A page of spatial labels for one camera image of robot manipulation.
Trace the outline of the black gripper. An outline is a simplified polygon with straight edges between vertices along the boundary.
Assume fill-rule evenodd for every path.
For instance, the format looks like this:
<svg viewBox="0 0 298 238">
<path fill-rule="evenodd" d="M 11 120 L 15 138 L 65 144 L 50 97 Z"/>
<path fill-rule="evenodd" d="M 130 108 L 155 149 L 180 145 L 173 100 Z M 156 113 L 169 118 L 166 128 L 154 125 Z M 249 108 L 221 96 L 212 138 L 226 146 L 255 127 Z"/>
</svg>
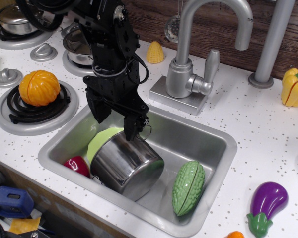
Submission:
<svg viewBox="0 0 298 238">
<path fill-rule="evenodd" d="M 148 106 L 138 95 L 138 73 L 123 73 L 115 77 L 85 76 L 88 106 L 98 123 L 102 123 L 114 110 L 124 117 L 127 141 L 143 131 L 149 123 Z"/>
</svg>

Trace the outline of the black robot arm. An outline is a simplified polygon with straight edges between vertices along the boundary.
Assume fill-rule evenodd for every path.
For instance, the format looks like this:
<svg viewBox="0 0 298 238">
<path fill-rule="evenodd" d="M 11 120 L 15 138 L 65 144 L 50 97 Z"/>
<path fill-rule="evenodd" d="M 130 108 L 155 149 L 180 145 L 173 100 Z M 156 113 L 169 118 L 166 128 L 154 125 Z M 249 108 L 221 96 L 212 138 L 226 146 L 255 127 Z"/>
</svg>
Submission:
<svg viewBox="0 0 298 238">
<path fill-rule="evenodd" d="M 136 54 L 139 36 L 120 0 L 34 0 L 39 10 L 52 13 L 51 24 L 39 22 L 30 2 L 17 1 L 26 19 L 41 31 L 56 30 L 66 17 L 77 23 L 92 53 L 92 76 L 83 78 L 88 105 L 101 123 L 112 111 L 124 117 L 126 139 L 132 141 L 148 123 L 148 106 L 138 95 L 144 61 Z"/>
</svg>

